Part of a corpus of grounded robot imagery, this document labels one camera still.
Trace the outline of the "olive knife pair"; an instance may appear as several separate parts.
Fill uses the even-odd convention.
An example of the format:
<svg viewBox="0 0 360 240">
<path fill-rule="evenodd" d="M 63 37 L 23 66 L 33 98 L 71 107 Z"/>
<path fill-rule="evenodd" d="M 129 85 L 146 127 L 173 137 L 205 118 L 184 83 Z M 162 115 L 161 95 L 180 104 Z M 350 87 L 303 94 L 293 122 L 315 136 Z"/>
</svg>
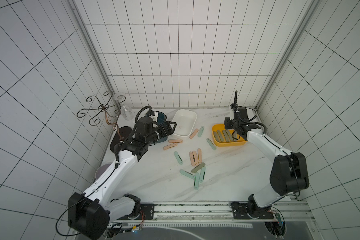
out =
<svg viewBox="0 0 360 240">
<path fill-rule="evenodd" d="M 233 137 L 235 142 L 240 139 L 240 136 L 237 133 L 233 133 L 232 137 Z"/>
</svg>

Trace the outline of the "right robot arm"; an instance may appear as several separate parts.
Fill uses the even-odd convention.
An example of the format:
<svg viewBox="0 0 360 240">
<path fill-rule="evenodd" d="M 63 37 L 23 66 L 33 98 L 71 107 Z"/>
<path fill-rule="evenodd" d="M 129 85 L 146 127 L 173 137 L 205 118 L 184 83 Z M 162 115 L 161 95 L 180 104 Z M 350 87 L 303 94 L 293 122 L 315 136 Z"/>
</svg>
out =
<svg viewBox="0 0 360 240">
<path fill-rule="evenodd" d="M 241 138 L 256 146 L 271 162 L 269 183 L 259 192 L 249 196 L 247 212 L 252 214 L 267 210 L 271 205 L 291 193 L 300 193 L 309 187 L 306 157 L 294 153 L 267 134 L 262 123 L 225 118 L 225 129 L 233 130 Z"/>
</svg>

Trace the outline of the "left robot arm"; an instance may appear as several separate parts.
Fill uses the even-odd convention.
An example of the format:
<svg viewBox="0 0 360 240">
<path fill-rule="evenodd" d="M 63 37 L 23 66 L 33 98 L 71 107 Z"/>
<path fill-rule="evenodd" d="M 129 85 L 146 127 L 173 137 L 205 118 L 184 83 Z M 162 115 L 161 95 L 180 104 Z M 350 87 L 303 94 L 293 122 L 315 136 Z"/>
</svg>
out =
<svg viewBox="0 0 360 240">
<path fill-rule="evenodd" d="M 115 145 L 115 160 L 82 194 L 74 193 L 68 201 L 68 226 L 91 240 L 97 240 L 109 223 L 120 218 L 139 218 L 140 198 L 125 194 L 110 201 L 122 179 L 159 139 L 174 134 L 177 124 L 165 121 L 158 124 L 150 117 L 136 121 L 131 134 Z"/>
</svg>

